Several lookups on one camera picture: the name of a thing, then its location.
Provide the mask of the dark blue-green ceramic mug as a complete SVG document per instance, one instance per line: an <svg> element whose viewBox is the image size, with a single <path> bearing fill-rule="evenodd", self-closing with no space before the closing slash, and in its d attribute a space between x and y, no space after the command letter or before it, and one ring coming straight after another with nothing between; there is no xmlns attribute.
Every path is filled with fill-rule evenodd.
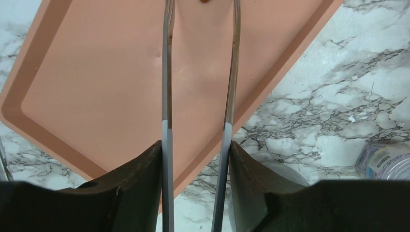
<svg viewBox="0 0 410 232"><path fill-rule="evenodd" d="M309 186L307 180L299 172L292 169L291 167L286 166L285 164L274 162L265 162L262 164L290 181L293 181L305 187Z"/></svg>

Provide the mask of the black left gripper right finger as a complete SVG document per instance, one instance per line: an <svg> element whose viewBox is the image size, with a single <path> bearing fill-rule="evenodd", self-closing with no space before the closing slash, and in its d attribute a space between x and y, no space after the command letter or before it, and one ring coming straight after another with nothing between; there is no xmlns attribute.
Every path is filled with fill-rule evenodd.
<svg viewBox="0 0 410 232"><path fill-rule="evenodd" d="M410 183L323 180L305 187L232 142L233 227L238 232L407 232Z"/></svg>

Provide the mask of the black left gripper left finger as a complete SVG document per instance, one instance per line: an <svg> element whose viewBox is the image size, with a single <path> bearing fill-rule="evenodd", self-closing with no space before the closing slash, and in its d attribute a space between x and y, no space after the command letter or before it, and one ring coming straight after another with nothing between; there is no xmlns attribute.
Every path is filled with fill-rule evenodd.
<svg viewBox="0 0 410 232"><path fill-rule="evenodd" d="M153 232L162 184L157 141L141 155L77 188L1 182L3 232Z"/></svg>

